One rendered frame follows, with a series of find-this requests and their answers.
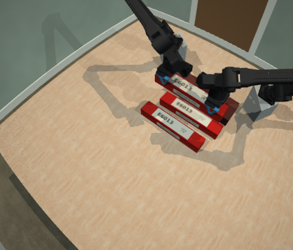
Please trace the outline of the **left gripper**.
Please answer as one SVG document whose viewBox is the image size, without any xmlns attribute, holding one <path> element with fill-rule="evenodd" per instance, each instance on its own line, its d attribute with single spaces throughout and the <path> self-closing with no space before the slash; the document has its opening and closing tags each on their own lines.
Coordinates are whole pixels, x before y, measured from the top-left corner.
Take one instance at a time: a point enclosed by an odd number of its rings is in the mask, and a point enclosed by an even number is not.
<svg viewBox="0 0 293 250">
<path fill-rule="evenodd" d="M 217 91 L 218 91 L 218 94 L 216 96 L 216 99 L 213 99 L 210 96 L 208 96 L 204 103 L 210 115 L 217 113 L 220 110 L 219 109 L 220 106 L 223 105 L 230 96 L 230 92 L 221 92 L 220 90 L 217 90 Z M 213 109 L 213 111 L 210 112 L 209 108 Z"/>
</svg>

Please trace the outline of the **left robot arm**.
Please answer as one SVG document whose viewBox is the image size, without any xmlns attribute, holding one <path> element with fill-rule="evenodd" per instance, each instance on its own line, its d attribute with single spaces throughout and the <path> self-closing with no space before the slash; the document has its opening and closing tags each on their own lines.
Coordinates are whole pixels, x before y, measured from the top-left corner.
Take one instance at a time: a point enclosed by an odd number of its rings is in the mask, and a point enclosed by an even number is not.
<svg viewBox="0 0 293 250">
<path fill-rule="evenodd" d="M 240 74 L 240 82 L 238 74 Z M 261 85 L 258 96 L 270 105 L 274 105 L 275 102 L 282 102 L 278 100 L 292 101 L 293 69 L 225 67 L 222 73 L 214 75 L 202 72 L 197 77 L 196 83 L 199 89 L 210 89 L 208 96 L 213 99 L 216 99 L 218 94 L 215 87 L 221 92 L 235 92 L 236 89 Z M 269 86 L 269 84 L 273 85 Z"/>
</svg>

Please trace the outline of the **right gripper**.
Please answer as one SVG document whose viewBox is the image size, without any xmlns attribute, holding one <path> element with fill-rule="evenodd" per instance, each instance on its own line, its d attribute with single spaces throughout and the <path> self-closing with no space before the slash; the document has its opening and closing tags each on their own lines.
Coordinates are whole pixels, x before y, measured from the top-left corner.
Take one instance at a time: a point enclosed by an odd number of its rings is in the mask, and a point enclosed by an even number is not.
<svg viewBox="0 0 293 250">
<path fill-rule="evenodd" d="M 178 73 L 178 72 L 170 73 L 169 71 L 165 70 L 165 61 L 167 61 L 167 59 L 164 58 L 163 63 L 157 67 L 157 71 L 156 71 L 156 75 L 161 80 L 163 85 L 165 85 L 168 82 L 168 80 L 170 79 L 170 77 L 169 77 L 170 74 L 174 74 L 174 73 L 177 74 Z M 165 80 L 165 82 L 163 82 L 162 78 Z"/>
</svg>

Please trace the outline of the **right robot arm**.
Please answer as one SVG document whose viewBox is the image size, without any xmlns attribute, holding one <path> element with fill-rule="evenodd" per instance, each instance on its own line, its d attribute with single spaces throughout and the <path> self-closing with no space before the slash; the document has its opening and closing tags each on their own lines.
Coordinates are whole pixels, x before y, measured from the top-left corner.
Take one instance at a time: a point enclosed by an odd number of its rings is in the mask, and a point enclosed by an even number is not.
<svg viewBox="0 0 293 250">
<path fill-rule="evenodd" d="M 188 77 L 192 72 L 193 65 L 184 61 L 179 54 L 178 49 L 183 42 L 182 37 L 173 35 L 174 32 L 166 21 L 161 22 L 156 19 L 141 0 L 125 0 L 125 2 L 144 27 L 154 50 L 159 55 L 163 54 L 164 58 L 167 59 L 165 61 L 165 70 L 170 73 L 179 72 L 183 78 Z"/>
</svg>

